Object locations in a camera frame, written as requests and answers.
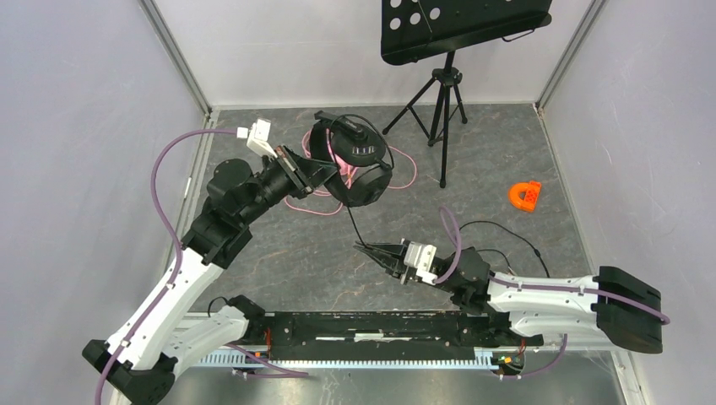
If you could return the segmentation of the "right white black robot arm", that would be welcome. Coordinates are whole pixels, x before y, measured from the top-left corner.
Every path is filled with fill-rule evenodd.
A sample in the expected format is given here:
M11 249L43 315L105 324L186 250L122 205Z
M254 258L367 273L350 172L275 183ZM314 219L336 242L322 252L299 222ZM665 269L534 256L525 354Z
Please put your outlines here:
M461 311L492 316L490 338L566 334L607 340L641 354L662 354L662 328L670 319L661 310L661 293L630 273L602 266L597 274L575 278L530 278L497 272L474 247L458 246L440 258L433 245L356 243L385 273L450 295Z

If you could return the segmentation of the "black music stand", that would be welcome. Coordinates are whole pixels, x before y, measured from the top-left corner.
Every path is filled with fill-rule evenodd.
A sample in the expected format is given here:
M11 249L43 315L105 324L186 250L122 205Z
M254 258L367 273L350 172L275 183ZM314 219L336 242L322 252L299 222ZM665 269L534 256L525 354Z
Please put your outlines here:
M392 66L445 56L444 64L383 128L388 134L406 113L411 113L431 147L442 145L439 186L447 185L449 126L455 112L468 122L459 85L463 73L454 66L456 52L469 46L500 39L512 42L546 27L552 21L552 2L539 1L382 1L382 60ZM438 84L439 90L430 127L415 111L425 92Z

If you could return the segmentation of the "black headphones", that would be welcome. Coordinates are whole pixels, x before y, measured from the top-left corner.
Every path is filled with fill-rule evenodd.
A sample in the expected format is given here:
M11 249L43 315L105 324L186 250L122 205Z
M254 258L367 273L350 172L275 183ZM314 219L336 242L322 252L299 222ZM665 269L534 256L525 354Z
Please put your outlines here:
M393 177L394 158L387 141L372 122L357 114L337 116L317 111L314 119L316 123L309 141L312 158L333 162L328 157L325 138L330 132L333 153L349 165L363 170L353 177L350 186L341 176L341 182L335 183L335 193L330 194L348 208L376 202L388 189Z

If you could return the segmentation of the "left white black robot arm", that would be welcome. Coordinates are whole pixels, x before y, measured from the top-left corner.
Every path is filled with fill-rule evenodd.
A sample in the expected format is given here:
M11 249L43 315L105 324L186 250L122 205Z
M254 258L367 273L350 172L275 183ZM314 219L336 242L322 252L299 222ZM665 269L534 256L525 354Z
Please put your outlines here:
M200 359L241 339L265 333L261 316L225 305L183 333L176 327L194 301L236 259L252 238L249 226L285 197L306 197L339 174L331 159L308 159L279 146L254 172L243 159L214 170L201 214L178 240L178 253L142 305L107 340L83 350L103 382L132 404L157 404L178 377Z

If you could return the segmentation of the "orange plastic block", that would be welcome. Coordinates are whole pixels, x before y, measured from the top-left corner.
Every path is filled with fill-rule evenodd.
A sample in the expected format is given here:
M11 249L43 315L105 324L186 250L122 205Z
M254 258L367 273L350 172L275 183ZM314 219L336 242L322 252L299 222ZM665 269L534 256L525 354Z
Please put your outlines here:
M538 181L519 182L507 192L509 202L518 210L532 213L539 201L541 183Z

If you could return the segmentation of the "pink headphones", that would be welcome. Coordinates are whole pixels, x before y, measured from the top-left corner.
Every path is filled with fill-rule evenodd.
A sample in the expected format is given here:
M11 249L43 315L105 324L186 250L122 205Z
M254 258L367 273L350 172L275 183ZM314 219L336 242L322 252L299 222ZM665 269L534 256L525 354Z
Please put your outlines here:
M312 157L312 153L310 150L310 143L309 143L311 133L312 133L311 130L307 131L301 140L301 147L302 147L303 153L309 159ZM327 144L327 148L328 148L328 157L339 166L340 175L342 177L344 177L347 181L352 181L355 173L357 172L357 168L352 165L349 165L344 160L342 160L337 154L333 153L333 150L332 150L332 147L330 144L330 135L331 135L331 133L329 132L325 136L326 144Z

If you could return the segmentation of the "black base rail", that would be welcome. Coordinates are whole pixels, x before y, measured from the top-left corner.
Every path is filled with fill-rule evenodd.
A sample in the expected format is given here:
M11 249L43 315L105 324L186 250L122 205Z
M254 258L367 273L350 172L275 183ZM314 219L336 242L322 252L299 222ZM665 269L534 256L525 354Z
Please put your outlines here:
M236 344L263 345L271 360L467 360L475 348L539 347L541 335L521 337L507 316L457 310L288 312L250 321Z

